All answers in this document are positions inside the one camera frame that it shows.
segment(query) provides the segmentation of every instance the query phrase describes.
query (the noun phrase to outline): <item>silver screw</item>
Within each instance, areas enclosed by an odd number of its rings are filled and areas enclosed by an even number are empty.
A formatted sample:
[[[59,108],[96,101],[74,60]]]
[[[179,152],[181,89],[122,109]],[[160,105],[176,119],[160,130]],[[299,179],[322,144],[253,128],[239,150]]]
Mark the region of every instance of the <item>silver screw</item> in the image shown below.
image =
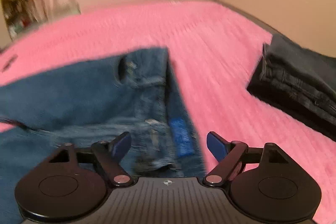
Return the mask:
[[[222,177],[218,175],[209,175],[205,178],[205,180],[209,183],[220,183],[222,181]]]
[[[118,175],[118,176],[115,176],[113,180],[118,184],[123,184],[123,183],[129,182],[131,178],[126,175]]]

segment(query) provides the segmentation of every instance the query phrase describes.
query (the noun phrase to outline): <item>pink bedspread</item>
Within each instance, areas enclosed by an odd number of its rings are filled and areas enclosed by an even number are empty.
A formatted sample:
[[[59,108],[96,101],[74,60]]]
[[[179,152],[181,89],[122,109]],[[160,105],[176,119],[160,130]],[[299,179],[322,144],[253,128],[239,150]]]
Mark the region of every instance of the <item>pink bedspread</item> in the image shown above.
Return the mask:
[[[25,37],[0,55],[0,85],[70,63],[149,46],[167,46],[207,169],[216,160],[206,134],[262,147],[275,142],[320,185],[320,224],[336,220],[336,142],[251,96],[249,77],[271,35],[212,2],[129,5],[68,17]],[[8,127],[0,124],[0,130]]]

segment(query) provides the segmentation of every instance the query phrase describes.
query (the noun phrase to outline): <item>denim pants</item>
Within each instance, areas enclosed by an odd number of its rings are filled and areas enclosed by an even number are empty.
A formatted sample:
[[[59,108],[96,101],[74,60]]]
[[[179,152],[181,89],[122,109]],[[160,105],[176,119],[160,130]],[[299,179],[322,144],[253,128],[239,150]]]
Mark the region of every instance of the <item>denim pants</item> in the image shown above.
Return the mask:
[[[247,90],[305,125],[336,140],[336,58],[274,35]]]
[[[198,135],[165,48],[85,61],[0,88],[1,223],[21,221],[16,183],[65,142],[88,147],[124,131],[132,147],[121,166],[133,176],[204,176]]]

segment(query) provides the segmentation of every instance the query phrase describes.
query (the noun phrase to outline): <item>blue label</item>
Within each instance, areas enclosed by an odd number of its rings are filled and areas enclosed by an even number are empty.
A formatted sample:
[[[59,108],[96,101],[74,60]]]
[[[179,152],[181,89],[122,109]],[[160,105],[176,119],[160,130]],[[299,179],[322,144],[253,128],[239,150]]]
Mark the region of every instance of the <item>blue label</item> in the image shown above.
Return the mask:
[[[183,157],[194,154],[193,142],[186,129],[184,120],[177,118],[170,120],[168,123],[177,146],[177,156]]]

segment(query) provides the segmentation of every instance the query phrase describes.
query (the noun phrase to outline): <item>gray ribbed plate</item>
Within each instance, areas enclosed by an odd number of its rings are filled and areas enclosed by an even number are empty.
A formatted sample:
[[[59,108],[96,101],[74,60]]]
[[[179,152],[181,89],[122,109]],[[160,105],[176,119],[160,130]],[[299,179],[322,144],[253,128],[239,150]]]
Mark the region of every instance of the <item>gray ribbed plate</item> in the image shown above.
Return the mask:
[[[34,222],[26,220],[23,224]],[[112,191],[95,212],[72,224],[257,224],[237,211],[224,192],[196,178],[139,178]],[[312,224],[307,220],[302,224]]]

